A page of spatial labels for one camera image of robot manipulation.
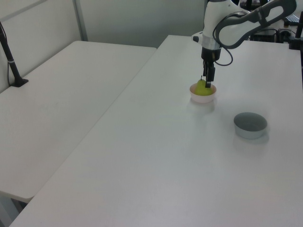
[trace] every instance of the yellow object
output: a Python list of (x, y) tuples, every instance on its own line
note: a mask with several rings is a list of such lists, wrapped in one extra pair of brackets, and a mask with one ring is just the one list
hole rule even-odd
[(194, 94), (197, 96), (210, 96), (213, 94), (213, 90), (211, 88), (205, 87), (206, 81), (200, 79), (197, 82), (197, 87), (195, 88)]

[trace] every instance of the gray bowl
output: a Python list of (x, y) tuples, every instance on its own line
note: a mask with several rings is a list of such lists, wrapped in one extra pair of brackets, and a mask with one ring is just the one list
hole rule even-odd
[(233, 119), (236, 134), (246, 139), (257, 139), (266, 132), (267, 121), (256, 113), (240, 113)]

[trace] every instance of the black cable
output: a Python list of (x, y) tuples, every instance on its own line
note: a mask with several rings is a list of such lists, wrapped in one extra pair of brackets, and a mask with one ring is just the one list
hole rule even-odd
[[(215, 38), (215, 36), (214, 36), (214, 32), (216, 31), (216, 29), (217, 29), (217, 26), (214, 28), (214, 30), (213, 30), (213, 38), (214, 38), (214, 40), (221, 46), (221, 42), (219, 41), (219, 40), (217, 40), (217, 38)], [(227, 51), (227, 53), (230, 55), (230, 57), (231, 57), (231, 62), (229, 62), (228, 64), (220, 64), (220, 63), (218, 63), (217, 61), (214, 61), (217, 65), (220, 65), (220, 66), (229, 66), (229, 65), (231, 65), (232, 63), (233, 63), (233, 56), (232, 56), (232, 53), (228, 50), (228, 49), (226, 49), (225, 47), (223, 47), (223, 49), (224, 50), (226, 50)]]
[(9, 82), (9, 63), (8, 63), (8, 84), (9, 84), (9, 87), (10, 87), (10, 82)]
[[(4, 36), (5, 36), (5, 39), (6, 39), (6, 42), (7, 42), (8, 41), (8, 37), (6, 36), (5, 30), (4, 30), (1, 22), (0, 22), (0, 27), (1, 27), (1, 30), (3, 31), (3, 33), (4, 33)], [(9, 87), (10, 87), (10, 82), (9, 82), (9, 63), (8, 63), (8, 84), (9, 84)]]

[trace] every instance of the black stand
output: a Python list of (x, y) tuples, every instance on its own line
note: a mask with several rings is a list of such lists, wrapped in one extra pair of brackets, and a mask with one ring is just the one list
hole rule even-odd
[(289, 49), (291, 50), (301, 50), (301, 46), (303, 44), (303, 39), (301, 38), (301, 33), (303, 29), (303, 12), (301, 12), (300, 20), (297, 28), (297, 32), (295, 33), (295, 37), (290, 37), (289, 41)]
[(13, 72), (14, 77), (15, 77), (15, 83), (13, 83), (11, 86), (21, 87), (22, 85), (24, 85), (28, 82), (28, 79), (23, 79), (20, 77), (17, 66), (16, 66), (13, 56), (10, 52), (7, 39), (6, 39), (6, 37), (4, 35), (4, 31), (2, 29), (0, 29), (0, 42), (1, 42), (2, 48), (4, 50), (4, 53), (6, 55), (6, 58), (8, 59), (8, 63), (10, 65), (11, 71)]

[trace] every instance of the cable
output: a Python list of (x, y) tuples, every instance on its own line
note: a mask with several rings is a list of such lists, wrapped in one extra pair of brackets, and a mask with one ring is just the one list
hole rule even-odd
[[(1, 22), (0, 22), (0, 27), (1, 27), (1, 30), (3, 31), (3, 33), (4, 33), (5, 40), (7, 42), (8, 41), (8, 37), (6, 36), (5, 30), (4, 30)], [(9, 63), (8, 63), (8, 84), (9, 84), (9, 87), (10, 87), (11, 85), (10, 85), (10, 82), (9, 82)]]
[[(245, 16), (245, 15), (238, 15), (237, 13), (243, 13), (243, 12), (242, 12), (242, 11), (239, 11), (239, 12), (231, 13), (231, 14), (227, 15), (226, 17), (224, 17), (221, 21), (224, 21), (224, 20), (226, 20), (226, 19), (229, 18), (229, 17), (242, 17), (242, 16)], [(222, 43), (221, 43), (219, 40), (217, 40), (217, 38), (214, 36), (214, 32), (216, 31), (218, 25), (219, 25), (219, 24), (217, 24), (217, 26), (216, 26), (216, 27), (214, 28), (214, 30), (213, 30), (213, 38), (214, 38), (214, 40), (215, 40), (221, 47), (223, 47), (224, 50), (227, 51), (227, 53), (228, 53), (228, 54), (230, 55), (230, 57), (231, 57), (231, 62), (229, 62), (228, 64), (220, 64), (220, 63), (218, 63), (217, 61), (214, 61), (214, 62), (215, 62), (217, 65), (220, 65), (220, 66), (229, 66), (229, 65), (231, 65), (231, 64), (233, 63), (233, 56), (232, 56), (232, 53), (231, 53), (227, 48), (225, 48), (224, 46), (222, 46)]]
[(5, 30), (4, 30), (4, 28), (3, 28), (1, 22), (0, 22), (0, 27), (1, 27), (1, 30), (3, 31), (3, 33), (4, 33), (4, 36), (5, 36), (5, 39), (6, 39), (6, 42), (7, 42), (7, 41), (8, 41), (8, 38), (7, 38), (7, 36), (6, 36)]
[[(217, 40), (217, 38), (215, 38), (215, 36), (214, 36), (214, 32), (216, 31), (216, 29), (217, 29), (217, 26), (214, 28), (214, 30), (213, 30), (213, 38), (214, 38), (214, 40), (221, 46), (221, 42), (219, 41), (219, 40)], [(228, 49), (226, 49), (225, 47), (223, 47), (223, 49), (224, 50), (226, 50), (227, 51), (227, 53), (230, 55), (230, 57), (231, 57), (231, 62), (229, 62), (228, 64), (220, 64), (220, 63), (218, 63), (217, 61), (214, 61), (217, 65), (220, 65), (220, 66), (229, 66), (229, 65), (231, 65), (232, 63), (233, 63), (233, 56), (232, 56), (232, 53), (228, 50)]]
[(9, 82), (9, 63), (8, 63), (8, 84), (9, 84), (9, 87), (10, 87), (10, 82)]

